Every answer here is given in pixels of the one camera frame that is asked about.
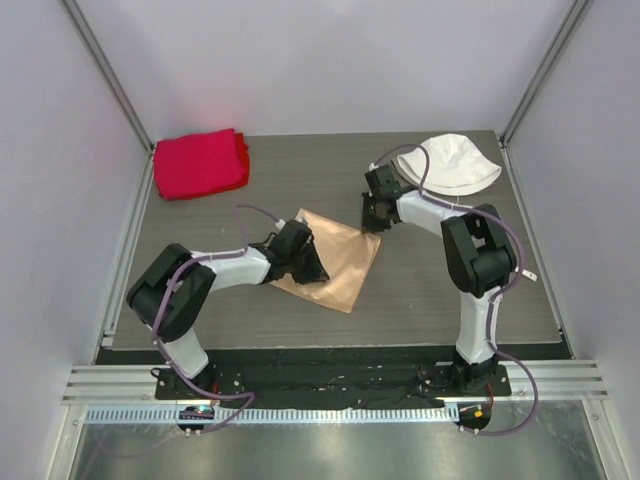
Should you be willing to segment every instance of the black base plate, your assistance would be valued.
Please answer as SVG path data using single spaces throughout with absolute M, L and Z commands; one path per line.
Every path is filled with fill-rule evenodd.
M 253 391 L 256 400 L 252 408 L 305 410 L 437 408 L 443 403 L 436 397 L 487 396 L 486 388 L 469 392 L 447 383 L 450 368 L 448 365 L 425 366 L 410 360 L 339 365 L 226 364 L 216 368 L 211 390 L 221 394 Z M 160 369 L 157 373 L 158 400 L 201 398 L 170 369 Z M 503 366 L 498 366 L 497 374 L 490 378 L 490 383 L 494 396 L 511 394 Z M 238 407 L 241 404 L 242 401 L 224 402 L 223 406 Z

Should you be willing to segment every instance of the gray table surface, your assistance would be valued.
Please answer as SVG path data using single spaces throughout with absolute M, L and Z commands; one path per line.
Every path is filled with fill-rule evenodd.
M 504 165 L 492 131 L 467 135 L 496 164 Z M 242 246 L 233 217 L 238 203 L 254 203 L 282 218 L 303 207 L 359 227 L 368 164 L 394 145 L 422 142 L 440 132 L 249 137 L 251 177 L 245 188 L 187 201 L 165 201 L 152 187 L 129 275 L 129 286 L 169 243 L 200 251 Z M 519 234 L 529 270 L 539 273 L 522 216 L 503 170 L 483 192 L 461 203 L 494 204 Z M 273 225 L 242 212 L 250 241 L 262 241 Z M 329 310 L 270 285 L 215 292 L 203 306 L 196 331 L 205 348 L 343 345 L 447 345 L 459 329 L 459 293 L 451 283 L 442 241 L 412 225 L 381 234 L 382 244 L 353 312 Z M 558 342 L 544 286 L 523 281 L 506 295 L 497 331 L 505 343 Z M 126 307 L 114 349 L 150 349 L 149 331 Z

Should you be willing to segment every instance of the white wall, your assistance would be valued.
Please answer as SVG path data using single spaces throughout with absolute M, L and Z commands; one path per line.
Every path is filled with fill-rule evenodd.
M 640 3 L 596 1 L 512 153 L 570 340 L 597 359 L 640 478 Z
M 569 0 L 81 0 L 152 138 L 504 129 Z
M 0 477 L 45 478 L 144 155 L 53 0 L 0 3 Z

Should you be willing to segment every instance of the cable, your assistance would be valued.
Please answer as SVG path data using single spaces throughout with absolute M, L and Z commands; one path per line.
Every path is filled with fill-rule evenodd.
M 397 150 L 401 150 L 403 148 L 417 148 L 422 150 L 422 153 L 424 153 L 424 158 L 427 161 L 427 165 L 426 168 L 424 169 L 425 172 L 427 172 L 429 170 L 429 162 L 430 162 L 430 158 L 429 158 L 429 152 L 427 152 L 427 149 L 424 148 L 422 145 L 420 145 L 419 143 L 403 143 L 402 145 L 397 145 L 395 147 L 393 147 L 391 150 L 389 150 L 388 152 L 385 152 L 384 155 L 382 155 L 380 158 L 378 158 L 378 160 L 376 160 L 375 162 L 373 162 L 373 164 L 377 167 L 380 163 L 382 163 L 384 161 L 385 158 L 387 158 L 389 155 L 391 155 L 393 152 L 397 151 Z
M 235 217 L 236 222 L 238 223 L 238 227 L 240 228 L 240 233 L 242 234 L 242 244 L 244 245 L 244 251 L 246 251 L 247 248 L 249 248 L 249 236 L 247 235 L 247 230 L 244 228 L 244 223 L 242 223 L 242 219 L 238 214 L 238 210 L 241 208 L 248 208 L 251 210 L 255 210 L 256 212 L 260 212 L 266 215 L 267 217 L 269 217 L 275 223 L 278 223 L 280 219 L 273 213 L 269 212 L 268 210 L 265 210 L 262 207 L 258 207 L 257 205 L 252 205 L 250 203 L 240 203 L 236 205 L 235 208 L 233 209 L 233 216 Z
M 162 296 L 162 301 L 160 302 L 160 307 L 158 308 L 158 312 L 156 313 L 156 318 L 154 319 L 153 326 L 152 326 L 152 329 L 151 329 L 151 332 L 152 332 L 151 340 L 152 340 L 153 344 L 157 346 L 158 351 L 160 352 L 162 357 L 167 362 L 167 365 L 169 365 L 176 372 L 178 377 L 180 377 L 180 379 L 189 388 L 191 388 L 195 392 L 199 393 L 200 395 L 203 395 L 206 398 L 210 398 L 211 400 L 229 401 L 229 400 L 241 400 L 243 398 L 246 398 L 246 401 L 244 402 L 244 404 L 242 404 L 240 407 L 238 407 L 235 412 L 233 412 L 231 415 L 229 415 L 227 418 L 225 418 L 221 422 L 218 422 L 216 424 L 213 424 L 213 425 L 210 425 L 208 427 L 203 428 L 200 433 L 215 432 L 216 430 L 220 430 L 221 428 L 223 428 L 226 425 L 228 425 L 229 423 L 231 423 L 233 420 L 235 420 L 244 410 L 246 410 L 254 402 L 254 400 L 256 398 L 255 394 L 253 392 L 244 392 L 244 393 L 240 393 L 240 394 L 237 394 L 237 395 L 218 395 L 218 394 L 215 394 L 215 393 L 212 393 L 212 392 L 207 392 L 206 390 L 202 390 L 201 388 L 199 388 L 196 385 L 194 385 L 194 383 L 189 378 L 187 378 L 187 376 L 184 374 L 184 372 L 182 372 L 180 370 L 180 368 L 175 364 L 175 362 L 173 361 L 171 356 L 168 354 L 168 352 L 166 351 L 166 349 L 162 345 L 161 340 L 158 337 L 158 329 L 160 328 L 160 324 L 162 323 L 162 318 L 164 317 L 164 312 L 167 309 L 167 305 L 169 303 L 169 299 L 171 298 L 171 295 L 173 294 L 174 288 L 175 288 L 176 284 L 178 283 L 178 281 L 180 279 L 180 276 L 184 273 L 184 271 L 187 268 L 189 268 L 190 266 L 194 265 L 195 263 L 198 263 L 198 262 L 201 262 L 201 261 L 240 258 L 240 257 L 245 255 L 245 253 L 247 252 L 247 249 L 249 248 L 249 241 L 248 241 L 248 236 L 247 236 L 246 229 L 244 228 L 244 224 L 242 223 L 242 220 L 241 220 L 240 216 L 238 215 L 238 210 L 240 208 L 249 208 L 249 209 L 252 209 L 252 210 L 256 210 L 256 211 L 266 215 L 267 217 L 271 218 L 276 223 L 278 223 L 280 221 L 280 219 L 276 215 L 272 214 L 268 210 L 263 209 L 262 207 L 258 207 L 256 205 L 251 205 L 251 204 L 239 204 L 239 205 L 236 205 L 236 207 L 234 208 L 234 212 L 233 213 L 234 213 L 234 216 L 235 216 L 236 221 L 238 223 L 238 226 L 240 228 L 240 231 L 242 233 L 242 239 L 243 239 L 244 248 L 241 249 L 241 250 L 233 251 L 233 252 L 212 253 L 212 254 L 209 254 L 209 255 L 202 255 L 202 256 L 197 257 L 197 258 L 189 259 L 185 263 L 183 263 L 174 272 L 174 274 L 172 275 L 171 279 L 167 283 L 167 288 L 165 289 L 164 295 Z M 173 440 L 173 439 L 175 439 L 177 437 L 182 437 L 182 433 L 180 432 L 180 433 L 176 433 L 174 435 L 169 435 L 169 436 L 163 438 L 162 440 L 160 440 L 159 442 L 155 443 L 151 447 L 146 448 L 146 449 L 144 449 L 144 450 L 142 450 L 140 452 L 132 453 L 132 454 L 117 453 L 117 452 L 112 452 L 112 451 L 106 449 L 104 447 L 104 442 L 105 442 L 106 438 L 103 438 L 102 440 L 100 440 L 100 442 L 94 448 L 94 451 L 91 454 L 91 457 L 89 457 L 87 465 L 84 468 L 84 471 L 83 471 L 82 475 L 80 476 L 80 479 L 84 480 L 84 479 L 87 478 L 87 475 L 89 474 L 89 472 L 91 470 L 91 467 L 92 467 L 93 463 L 95 462 L 95 460 L 97 458 L 98 452 L 104 452 L 107 455 L 109 455 L 111 457 L 114 457 L 114 458 L 118 458 L 118 459 L 131 460 L 131 459 L 143 457 L 144 455 L 147 455 L 147 454 L 151 453 L 156 448 L 164 445 L 165 443 L 167 443 L 167 442 L 169 442 L 169 441 L 171 441 L 171 440 Z
M 495 223 L 496 225 L 498 225 L 499 227 L 501 227 L 506 233 L 507 235 L 511 238 L 511 240 L 513 241 L 514 245 L 516 246 L 516 250 L 518 251 L 518 270 L 515 274 L 515 276 L 511 279 L 511 281 L 509 283 L 507 283 L 504 287 L 502 287 L 500 290 L 498 290 L 496 293 L 494 293 L 491 298 L 489 299 L 489 308 L 487 309 L 487 319 L 485 322 L 485 337 L 487 340 L 487 343 L 489 345 L 489 348 L 491 348 L 491 350 L 493 351 L 493 353 L 495 353 L 497 356 L 514 362 L 516 365 L 518 365 L 523 371 L 524 373 L 527 375 L 527 377 L 529 378 L 529 381 L 531 382 L 531 388 L 533 390 L 533 406 L 531 407 L 531 411 L 529 412 L 529 415 L 527 415 L 527 418 L 525 418 L 520 424 L 516 425 L 515 427 L 506 429 L 506 430 L 500 430 L 500 431 L 493 431 L 493 432 L 485 432 L 485 431 L 475 431 L 472 430 L 470 428 L 465 427 L 465 430 L 474 434 L 478 434 L 478 435 L 484 435 L 484 436 L 493 436 L 493 437 L 497 437 L 497 436 L 501 436 L 501 435 L 508 435 L 511 433 L 515 433 L 520 431 L 521 429 L 523 429 L 524 427 L 526 427 L 531 420 L 533 420 L 533 418 L 535 417 L 537 411 L 538 411 L 538 404 L 539 404 L 539 394 L 538 394 L 538 384 L 536 383 L 535 378 L 533 377 L 533 374 L 531 373 L 531 371 L 529 370 L 529 368 L 522 363 L 520 360 L 518 360 L 517 358 L 509 355 L 508 353 L 504 353 L 502 351 L 500 351 L 497 347 L 497 345 L 495 344 L 493 338 L 491 338 L 491 329 L 492 329 L 492 319 L 493 319 L 493 311 L 495 309 L 495 301 L 501 296 L 504 295 L 505 292 L 511 290 L 513 287 L 515 287 L 517 285 L 517 283 L 520 281 L 520 279 L 522 278 L 523 274 L 524 274 L 524 270 L 525 270 L 525 255 L 524 255 L 524 247 L 522 245 L 522 242 L 520 241 L 520 239 L 518 238 L 518 236 L 516 235 L 516 233 L 513 231 L 513 229 L 506 223 L 504 222 L 502 219 L 495 217 L 493 215 L 491 215 L 490 213 L 484 212 L 482 210 L 478 210 L 475 209 L 473 207 L 467 207 L 464 205 L 456 205 L 454 203 L 448 202 L 446 200 L 441 200 L 439 198 L 433 197 L 431 195 L 429 195 L 428 193 L 425 192 L 425 188 L 424 188 L 424 184 L 426 182 L 427 179 L 427 174 L 429 173 L 429 166 L 430 166 L 430 159 L 429 159 L 429 152 L 427 152 L 427 150 L 422 146 L 422 145 L 418 145 L 418 144 L 403 144 L 403 145 L 399 145 L 397 147 L 394 147 L 393 149 L 389 150 L 388 152 L 386 152 L 384 154 L 384 156 L 382 156 L 381 158 L 379 158 L 376 162 L 375 165 L 379 164 L 380 162 L 382 162 L 384 160 L 384 158 L 387 155 L 390 155 L 391 153 L 395 152 L 396 150 L 399 150 L 401 148 L 406 148 L 406 147 L 416 147 L 416 148 L 420 148 L 420 150 L 422 150 L 422 153 L 424 153 L 425 155 L 425 161 L 426 161 L 426 166 L 425 166 L 425 170 L 424 173 L 422 174 L 422 178 L 420 179 L 420 184 L 418 185 L 418 193 L 420 195 L 420 197 L 427 201 L 432 203 L 433 205 L 439 206 L 439 207 L 444 207 L 444 208 L 451 208 L 454 211 L 457 212 L 461 212 L 461 213 L 473 213 L 475 215 L 479 215 L 493 223 Z
M 491 388 L 491 382 L 487 382 L 487 390 L 489 391 L 489 406 L 487 408 L 491 410 L 493 408 L 493 404 L 495 403 L 495 398 L 493 397 L 493 388 Z

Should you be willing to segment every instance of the metal frame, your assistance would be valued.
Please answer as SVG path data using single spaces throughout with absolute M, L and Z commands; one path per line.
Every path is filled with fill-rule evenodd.
M 49 469 L 49 480 L 67 480 L 80 443 L 82 426 L 87 414 L 86 405 L 66 407 L 65 420 Z
M 118 254 L 118 266 L 111 286 L 111 291 L 109 292 L 109 298 L 107 300 L 101 335 L 98 340 L 98 345 L 94 351 L 94 361 L 97 358 L 101 347 L 110 347 L 113 345 L 113 337 L 116 334 L 116 326 L 118 325 L 118 319 L 120 318 L 120 309 L 122 307 L 122 301 L 127 287 L 127 279 L 129 278 L 129 271 L 131 270 L 131 264 L 133 263 L 133 255 L 136 250 L 136 244 L 138 243 L 140 228 L 142 227 L 142 219 L 144 218 L 149 192 L 153 183 L 152 160 L 153 151 L 147 158 L 147 162 L 144 166 L 140 184 L 138 186 L 138 193 L 131 209 L 124 242 Z
M 534 100 L 540 93 L 544 83 L 549 78 L 549 75 L 553 71 L 553 68 L 557 65 L 562 52 L 569 44 L 569 40 L 575 33 L 576 29 L 580 25 L 580 22 L 584 18 L 587 10 L 593 3 L 593 0 L 574 0 L 569 11 L 564 17 L 562 25 L 558 29 L 555 37 L 551 41 L 551 45 L 547 49 L 542 62 L 538 65 L 536 72 L 533 74 L 533 78 L 529 82 L 524 95 L 520 99 L 515 112 L 511 116 L 511 120 L 507 124 L 504 133 L 500 137 L 500 141 L 503 146 L 508 146 L 511 139 L 515 135 L 520 123 L 529 111 L 529 108 L 533 104 Z
M 547 293 L 547 298 L 549 299 L 549 305 L 551 306 L 551 311 L 553 312 L 553 316 L 556 319 L 556 323 L 558 324 L 558 330 L 560 331 L 560 335 L 563 336 L 564 340 L 567 342 L 567 346 L 569 347 L 569 351 L 571 355 L 573 355 L 573 349 L 571 348 L 570 335 L 566 335 L 566 326 L 563 320 L 562 310 L 558 304 L 558 298 L 554 293 L 557 286 L 555 282 L 552 280 L 549 275 L 549 271 L 547 270 L 544 255 L 540 249 L 540 245 L 538 244 L 538 240 L 536 238 L 535 229 L 533 228 L 533 222 L 531 217 L 529 216 L 529 209 L 527 206 L 527 201 L 524 196 L 524 191 L 522 189 L 522 182 L 520 181 L 520 176 L 518 175 L 518 171 L 516 166 L 514 165 L 511 159 L 511 150 L 509 147 L 502 147 L 500 149 L 502 151 L 502 157 L 504 159 L 505 169 L 507 174 L 509 175 L 509 179 L 511 180 L 511 186 L 513 187 L 513 193 L 516 197 L 516 202 L 518 203 L 518 207 L 520 209 L 520 214 L 522 215 L 522 220 L 524 221 L 524 226 L 527 231 L 527 235 L 529 236 L 529 240 L 531 240 L 531 249 L 533 250 L 533 256 L 536 259 L 536 263 L 538 264 L 538 268 L 540 270 L 540 277 L 542 278 L 542 283 L 544 285 L 545 291 Z
M 589 418 L 602 463 L 609 478 L 629 478 L 616 443 L 607 411 L 609 397 L 596 363 L 592 360 L 540 360 L 525 362 L 536 378 L 541 401 L 582 400 Z M 513 395 L 496 401 L 531 401 L 529 379 L 513 362 L 505 362 Z M 49 480 L 67 479 L 80 441 L 84 424 L 149 424 L 174 423 L 184 405 L 199 404 L 194 400 L 159 401 L 154 398 L 156 379 L 153 365 L 76 366 L 69 377 L 63 397 L 67 408 Z M 245 415 L 243 424 L 321 424 L 375 422 L 441 422 L 451 421 L 457 413 L 457 402 L 483 401 L 482 398 L 447 398 L 445 409 L 401 411 L 318 412 L 292 410 L 253 411 Z M 220 413 L 230 411 L 220 409 Z
M 127 118 L 129 125 L 131 125 L 131 128 L 142 144 L 142 148 L 144 148 L 147 153 L 151 153 L 153 149 L 153 142 L 142 126 L 142 123 L 138 118 L 138 114 L 133 108 L 133 105 L 131 105 L 124 88 L 122 88 L 122 85 L 120 84 L 120 80 L 118 80 L 118 77 L 111 67 L 107 56 L 104 54 L 104 51 L 102 50 L 98 39 L 94 35 L 93 30 L 89 26 L 87 19 L 82 13 L 82 10 L 78 6 L 78 3 L 76 0 L 58 0 L 58 3 L 69 17 L 69 21 L 80 36 L 80 40 L 82 40 L 89 56 L 95 63 L 104 82 L 107 84 L 107 87 L 109 87 L 109 90 L 111 90 L 116 103 L 122 110 L 122 113 Z
M 607 478 L 621 480 L 631 478 L 616 440 L 614 429 L 616 419 L 611 418 L 614 415 L 611 402 L 583 400 L 582 404 Z
M 138 195 L 133 205 L 129 227 L 120 252 L 120 262 L 116 270 L 112 290 L 109 294 L 104 316 L 103 335 L 101 335 L 100 338 L 99 348 L 102 345 L 110 346 L 113 334 L 115 333 L 118 314 L 126 288 L 126 281 L 151 186 L 152 166 L 150 160 L 153 155 L 153 142 L 145 131 L 144 126 L 84 17 L 81 8 L 78 6 L 77 1 L 58 0 L 58 2 L 69 17 L 74 29 L 85 45 L 138 140 L 149 154 L 149 161 L 145 166 Z M 557 64 L 572 35 L 575 33 L 580 21 L 584 18 L 591 3 L 592 0 L 573 1 L 562 25 L 558 29 L 549 49 L 544 55 L 542 62 L 538 66 L 514 114 L 508 122 L 504 133 L 499 137 L 501 147 L 503 147 L 502 151 L 505 157 L 507 171 L 511 178 L 527 231 L 532 240 L 534 254 L 540 265 L 545 288 L 547 288 L 547 294 L 556 319 L 560 320 L 560 322 L 560 309 L 557 299 L 553 294 L 553 288 L 551 288 L 552 282 L 544 267 L 544 262 L 541 261 L 541 252 L 535 235 L 533 234 L 531 220 L 527 214 L 526 201 L 520 187 L 517 172 L 511 162 L 508 147 L 523 118 L 539 95 L 544 83 L 549 78 L 549 75 Z M 575 399 L 583 401 L 585 412 L 589 418 L 589 424 L 607 475 L 610 478 L 629 478 L 628 472 L 624 468 L 623 456 L 616 443 L 617 437 L 615 435 L 615 428 L 613 428 L 613 424 L 615 424 L 614 414 L 602 377 L 595 362 L 590 360 L 561 360 L 529 361 L 525 363 L 536 377 L 540 390 L 540 399 L 542 401 Z M 530 401 L 532 399 L 532 392 L 528 378 L 517 365 L 513 363 L 506 363 L 505 365 L 507 366 L 514 394 L 511 397 L 497 398 L 496 401 Z M 95 413 L 95 411 L 97 411 L 96 409 L 103 409 L 104 411 L 125 411 L 127 409 L 143 411 L 149 408 L 169 408 L 175 412 L 177 405 L 196 403 L 193 401 L 160 402 L 155 400 L 154 391 L 156 380 L 150 375 L 151 368 L 152 366 L 149 365 L 78 366 L 73 368 L 62 402 L 66 412 L 63 425 L 60 429 L 57 447 L 51 461 L 48 476 L 50 480 L 62 480 L 69 477 L 73 459 L 81 439 L 82 426 L 85 423 L 85 419 L 87 419 L 87 415 L 89 415 L 89 422 L 95 420 L 94 417 L 96 416 L 95 414 L 92 416 L 91 412 Z M 462 400 L 481 401 L 483 399 L 450 398 L 447 400 L 455 404 L 455 402 Z M 421 414 L 419 411 L 414 411 L 413 415 L 415 415 L 415 417 L 412 417 L 412 421 L 428 421 L 427 417 L 429 417 L 429 414 L 427 413 Z M 307 417 L 305 417 L 303 411 L 296 418 L 294 421 L 304 420 Z M 363 414 L 363 416 L 357 420 L 362 421 L 364 419 L 364 421 L 369 421 L 375 420 L 376 418 L 375 415 L 367 416 Z M 272 420 L 273 419 L 277 420 L 276 423 L 283 421 L 283 418 L 277 415 L 272 417 Z
M 541 400 L 604 400 L 606 388 L 593 360 L 534 360 L 524 362 L 538 384 Z M 496 401 L 532 400 L 529 379 L 513 362 L 501 362 L 507 368 L 514 394 Z M 71 371 L 63 405 L 174 404 L 154 398 L 157 379 L 151 376 L 153 365 L 77 366 Z M 484 401 L 484 397 L 447 398 L 447 401 Z M 201 403 L 184 401 L 181 404 Z

